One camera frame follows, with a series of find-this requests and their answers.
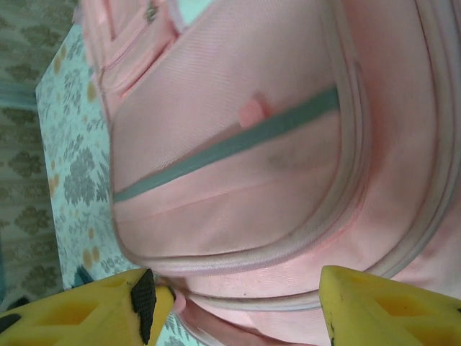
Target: pink fabric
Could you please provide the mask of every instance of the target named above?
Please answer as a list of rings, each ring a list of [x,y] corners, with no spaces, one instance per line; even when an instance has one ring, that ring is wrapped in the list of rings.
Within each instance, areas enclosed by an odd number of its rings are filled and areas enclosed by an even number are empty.
[[[191,332],[330,345],[309,309],[324,265],[461,298],[458,1],[220,0],[178,39],[166,3],[134,36],[144,8],[124,6],[84,1],[113,192],[339,93],[339,110],[113,204],[120,248],[181,290]]]

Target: pink backpack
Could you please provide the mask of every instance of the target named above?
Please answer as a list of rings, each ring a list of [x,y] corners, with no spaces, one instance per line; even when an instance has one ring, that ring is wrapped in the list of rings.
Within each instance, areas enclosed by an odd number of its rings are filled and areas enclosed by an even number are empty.
[[[197,339],[330,345],[324,265],[461,298],[460,2],[82,1],[120,248]]]

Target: table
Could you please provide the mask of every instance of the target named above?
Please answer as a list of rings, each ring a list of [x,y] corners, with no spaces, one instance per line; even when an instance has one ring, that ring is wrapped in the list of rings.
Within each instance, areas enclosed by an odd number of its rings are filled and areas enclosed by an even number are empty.
[[[96,280],[136,266],[120,252],[109,208],[109,136],[77,25],[37,86],[65,289],[80,265]],[[201,345],[170,315],[157,345]]]

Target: floral tablecloth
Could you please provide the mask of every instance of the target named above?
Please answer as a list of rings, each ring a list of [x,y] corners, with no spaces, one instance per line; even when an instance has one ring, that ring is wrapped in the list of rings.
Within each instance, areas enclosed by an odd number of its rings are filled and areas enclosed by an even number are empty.
[[[80,265],[95,279],[133,269],[121,254],[109,209],[109,136],[86,64],[79,26],[37,86],[51,205],[64,288]],[[171,315],[157,345],[200,345]]]

